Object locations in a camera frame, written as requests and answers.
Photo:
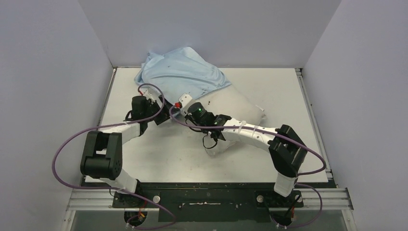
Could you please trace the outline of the light blue pillowcase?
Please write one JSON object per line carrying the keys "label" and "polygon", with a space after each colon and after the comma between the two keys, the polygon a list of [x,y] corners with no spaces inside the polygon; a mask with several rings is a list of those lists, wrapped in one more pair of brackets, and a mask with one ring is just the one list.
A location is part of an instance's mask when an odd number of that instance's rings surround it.
{"label": "light blue pillowcase", "polygon": [[231,85],[219,68],[208,63],[191,47],[165,54],[149,53],[134,81],[137,85],[150,83],[157,86],[170,103],[177,102],[184,93],[199,99]]}

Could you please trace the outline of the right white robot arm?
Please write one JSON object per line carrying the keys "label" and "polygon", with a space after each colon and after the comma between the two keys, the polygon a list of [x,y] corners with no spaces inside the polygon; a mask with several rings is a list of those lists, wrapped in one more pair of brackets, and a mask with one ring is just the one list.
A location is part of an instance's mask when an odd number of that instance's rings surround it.
{"label": "right white robot arm", "polygon": [[297,133],[288,125],[261,128],[228,115],[214,115],[200,102],[182,108],[183,115],[214,141],[235,141],[260,148],[271,156],[278,175],[272,193],[273,202],[284,206],[290,202],[300,166],[307,150]]}

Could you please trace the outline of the white pillow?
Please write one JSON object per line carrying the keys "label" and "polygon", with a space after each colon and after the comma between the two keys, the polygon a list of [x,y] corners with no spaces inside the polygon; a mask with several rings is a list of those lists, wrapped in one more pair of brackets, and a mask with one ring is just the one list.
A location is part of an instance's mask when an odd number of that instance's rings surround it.
{"label": "white pillow", "polygon": [[[190,103],[201,103],[205,110],[214,115],[227,115],[239,121],[246,121],[248,124],[261,125],[267,120],[265,110],[240,93],[234,86],[229,86],[221,90],[216,90],[198,99],[193,99]],[[193,148],[197,148],[201,153],[211,157],[242,151],[245,144],[236,141],[219,141],[218,145],[212,149],[203,147],[202,138],[204,134],[191,130],[183,131],[183,139]]]}

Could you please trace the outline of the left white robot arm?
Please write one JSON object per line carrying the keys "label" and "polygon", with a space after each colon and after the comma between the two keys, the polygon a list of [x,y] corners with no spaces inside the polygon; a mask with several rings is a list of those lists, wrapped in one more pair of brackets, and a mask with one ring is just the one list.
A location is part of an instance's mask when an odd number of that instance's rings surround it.
{"label": "left white robot arm", "polygon": [[113,188],[126,190],[125,201],[132,207],[140,206],[144,194],[137,189],[139,180],[123,170],[123,144],[143,135],[150,122],[160,125],[167,121],[170,107],[171,103],[162,95],[157,99],[134,96],[124,124],[87,133],[80,163],[81,173]]}

